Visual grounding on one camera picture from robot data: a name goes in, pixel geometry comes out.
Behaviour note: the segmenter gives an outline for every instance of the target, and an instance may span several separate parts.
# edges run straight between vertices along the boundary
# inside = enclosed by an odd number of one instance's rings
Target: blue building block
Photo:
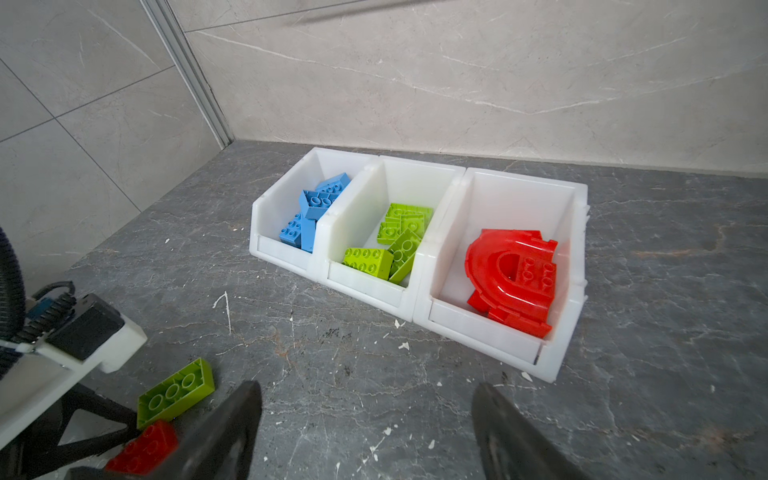
[[[296,214],[293,220],[280,231],[280,241],[288,243],[292,247],[301,248],[301,214]],[[315,232],[312,232],[313,243]]]
[[[299,205],[301,206],[301,217],[311,220],[319,220],[328,210],[333,201],[339,197],[339,194],[328,194],[302,190],[299,196]]]
[[[315,246],[315,229],[317,228],[317,220],[311,218],[302,218],[299,222],[301,225],[301,250],[312,253]]]
[[[349,185],[349,175],[336,175],[334,178],[321,182],[315,190],[327,194],[340,194]]]

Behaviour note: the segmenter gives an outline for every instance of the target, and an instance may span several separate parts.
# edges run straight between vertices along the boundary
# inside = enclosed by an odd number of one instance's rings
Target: marble wall
[[[170,0],[236,137],[768,174],[764,0]]]
[[[0,4],[0,227],[28,290],[219,149],[138,0]]]

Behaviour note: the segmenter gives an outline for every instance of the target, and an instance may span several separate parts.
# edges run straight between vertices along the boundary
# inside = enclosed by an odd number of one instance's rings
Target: dark gray stone surface
[[[547,384],[249,255],[251,203],[309,149],[236,142],[72,268],[149,335],[89,386],[133,405],[204,357],[184,436],[258,380],[251,478],[483,478],[481,381],[593,478],[766,478],[768,180],[394,153],[589,186],[589,300]]]

